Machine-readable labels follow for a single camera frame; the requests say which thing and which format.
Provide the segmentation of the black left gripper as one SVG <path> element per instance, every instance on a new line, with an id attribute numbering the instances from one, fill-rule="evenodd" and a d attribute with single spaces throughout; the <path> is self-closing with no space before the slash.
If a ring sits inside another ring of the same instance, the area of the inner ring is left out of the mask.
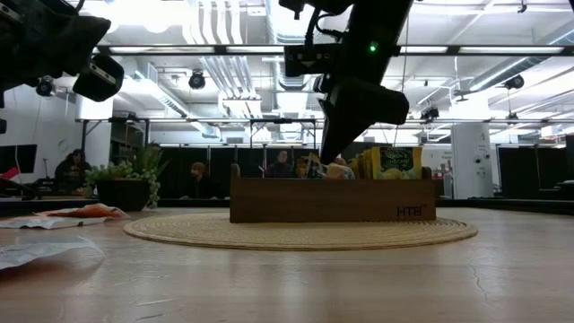
<path id="1" fill-rule="evenodd" d="M 110 27 L 110 20 L 80 15 L 66 0 L 0 0 L 0 94 L 22 83 L 35 87 L 43 76 L 88 74 L 93 50 Z M 21 45 L 21 61 L 17 50 L 22 28 L 27 40 L 39 43 L 74 38 L 94 42 Z"/>

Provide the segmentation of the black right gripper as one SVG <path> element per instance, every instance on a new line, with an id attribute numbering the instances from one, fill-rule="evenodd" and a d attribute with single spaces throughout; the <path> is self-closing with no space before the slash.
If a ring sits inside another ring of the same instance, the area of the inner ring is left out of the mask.
<path id="1" fill-rule="evenodd" d="M 314 91 L 334 94 L 335 109 L 327 97 L 319 101 L 325 116 L 320 160 L 328 164 L 333 154 L 337 157 L 368 127 L 383 121 L 380 103 L 384 87 L 379 83 L 339 83 L 335 70 L 342 44 L 290 45 L 283 49 L 287 77 L 321 74 Z"/>

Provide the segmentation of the dark wooden tea box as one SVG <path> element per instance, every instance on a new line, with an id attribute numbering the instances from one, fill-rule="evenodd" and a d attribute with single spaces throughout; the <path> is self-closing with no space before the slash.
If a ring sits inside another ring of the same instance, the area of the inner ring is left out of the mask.
<path id="1" fill-rule="evenodd" d="M 430 179 L 233 179 L 231 223 L 435 221 Z"/>

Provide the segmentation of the orange and white tea packet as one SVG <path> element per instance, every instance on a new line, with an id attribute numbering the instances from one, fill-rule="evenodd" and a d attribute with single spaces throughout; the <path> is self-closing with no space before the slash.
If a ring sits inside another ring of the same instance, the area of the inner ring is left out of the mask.
<path id="1" fill-rule="evenodd" d="M 69 218 L 106 218 L 111 220 L 125 220 L 130 218 L 130 216 L 121 209 L 104 204 L 93 204 L 80 208 L 65 208 L 45 211 L 41 212 L 40 215 Z"/>
<path id="2" fill-rule="evenodd" d="M 49 258 L 75 249 L 104 252 L 91 240 L 80 236 L 22 239 L 13 245 L 0 247 L 0 270 L 26 265 L 39 258 Z"/>
<path id="3" fill-rule="evenodd" d="M 106 218 L 24 216 L 0 221 L 0 229 L 37 228 L 45 230 L 79 227 L 106 222 Z"/>

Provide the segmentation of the person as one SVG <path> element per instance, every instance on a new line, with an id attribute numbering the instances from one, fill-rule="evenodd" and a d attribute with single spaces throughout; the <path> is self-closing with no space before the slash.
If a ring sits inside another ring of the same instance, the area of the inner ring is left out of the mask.
<path id="1" fill-rule="evenodd" d="M 91 165 L 85 159 L 85 152 L 75 149 L 61 161 L 55 170 L 55 185 L 66 194 L 80 194 L 86 181 L 86 172 Z"/>
<path id="2" fill-rule="evenodd" d="M 276 161 L 265 170 L 265 176 L 270 179 L 292 179 L 295 177 L 294 168 L 288 163 L 288 153 L 280 151 Z"/>
<path id="3" fill-rule="evenodd" d="M 221 199 L 220 186 L 207 174 L 202 162 L 195 162 L 190 169 L 190 180 L 180 199 Z"/>

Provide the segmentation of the black partition panel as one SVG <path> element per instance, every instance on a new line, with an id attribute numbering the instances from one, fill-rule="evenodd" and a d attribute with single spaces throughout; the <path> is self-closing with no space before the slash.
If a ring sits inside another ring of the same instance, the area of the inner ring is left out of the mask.
<path id="1" fill-rule="evenodd" d="M 219 198 L 228 197 L 230 194 L 231 165 L 239 165 L 242 178 L 261 178 L 264 166 L 270 165 L 276 160 L 276 155 L 286 150 L 288 163 L 291 160 L 308 156 L 316 150 L 300 148 L 267 148 L 250 149 L 248 147 L 211 147 L 210 154 L 206 147 L 200 148 L 165 148 L 162 150 L 162 162 L 167 162 L 161 175 L 158 177 L 160 199 L 176 199 L 187 196 L 192 191 L 191 167 L 195 162 L 203 163 L 207 168 L 208 177 L 215 185 Z"/>
<path id="2" fill-rule="evenodd" d="M 549 147 L 501 147 L 501 194 L 513 199 L 558 199 L 558 184 L 569 176 L 566 150 Z"/>

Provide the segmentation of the white pillar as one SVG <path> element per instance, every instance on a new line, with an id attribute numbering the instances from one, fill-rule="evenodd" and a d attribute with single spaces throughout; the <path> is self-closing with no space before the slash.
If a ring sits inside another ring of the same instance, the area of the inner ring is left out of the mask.
<path id="1" fill-rule="evenodd" d="M 490 129 L 456 124 L 451 129 L 455 199 L 493 197 Z"/>

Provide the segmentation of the potted green succulent plant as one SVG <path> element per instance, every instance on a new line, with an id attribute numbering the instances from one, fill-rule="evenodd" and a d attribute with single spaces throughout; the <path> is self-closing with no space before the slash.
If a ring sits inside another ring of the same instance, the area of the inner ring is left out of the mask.
<path id="1" fill-rule="evenodd" d="M 157 144 L 132 151 L 119 163 L 93 166 L 85 174 L 85 195 L 124 212 L 154 209 L 159 201 L 159 176 L 170 163 Z"/>

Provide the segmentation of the round woven beige placemat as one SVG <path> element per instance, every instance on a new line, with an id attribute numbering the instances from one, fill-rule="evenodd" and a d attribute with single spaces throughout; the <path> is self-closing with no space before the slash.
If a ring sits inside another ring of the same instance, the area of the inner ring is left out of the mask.
<path id="1" fill-rule="evenodd" d="M 470 239 L 469 223 L 434 221 L 383 223 L 231 223 L 226 213 L 146 217 L 124 226 L 130 236 L 168 244 L 215 249 L 343 251 L 400 249 Z"/>

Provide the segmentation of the silver ceiling air duct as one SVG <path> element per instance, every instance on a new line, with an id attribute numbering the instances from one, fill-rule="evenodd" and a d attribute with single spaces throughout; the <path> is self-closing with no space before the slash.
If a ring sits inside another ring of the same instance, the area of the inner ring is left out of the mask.
<path id="1" fill-rule="evenodd" d="M 305 4 L 298 20 L 294 12 L 279 5 L 279 0 L 265 0 L 266 22 L 270 40 L 276 45 L 302 45 L 314 8 Z M 309 75 L 288 77 L 284 62 L 274 63 L 274 79 L 279 91 L 304 91 Z"/>

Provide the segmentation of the black aluminium rig frame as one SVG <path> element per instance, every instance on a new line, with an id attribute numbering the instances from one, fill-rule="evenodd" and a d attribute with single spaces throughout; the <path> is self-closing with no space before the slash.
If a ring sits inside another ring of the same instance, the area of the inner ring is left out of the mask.
<path id="1" fill-rule="evenodd" d="M 279 57 L 283 59 L 284 48 L 282 45 L 101 45 L 94 50 L 94 54 L 102 54 L 109 57 Z M 391 57 L 574 57 L 574 46 L 515 46 L 504 47 L 502 45 L 476 45 L 476 46 L 439 46 L 439 45 L 412 45 L 393 46 Z M 294 124 L 302 126 L 311 124 L 317 129 L 319 124 L 324 125 L 322 118 L 144 118 L 146 125 L 152 123 L 187 123 L 193 124 Z M 574 125 L 574 109 L 545 118 L 436 118 L 430 122 L 408 118 L 401 126 L 410 125 L 426 126 L 431 124 L 455 125 L 455 124 L 502 124 L 502 125 L 543 125 L 550 124 Z M 93 199 L 82 197 L 57 197 L 48 196 L 44 199 L 30 192 L 24 197 L 0 198 L 0 212 L 36 212 L 48 210 L 52 207 L 77 207 L 93 204 Z"/>

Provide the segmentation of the dark wall monitor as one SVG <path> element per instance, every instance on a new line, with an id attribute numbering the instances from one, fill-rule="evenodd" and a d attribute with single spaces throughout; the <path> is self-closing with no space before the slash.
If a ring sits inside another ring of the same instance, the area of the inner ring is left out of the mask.
<path id="1" fill-rule="evenodd" d="M 19 168 L 21 173 L 33 173 L 37 156 L 36 144 L 0 146 L 0 173 Z"/>

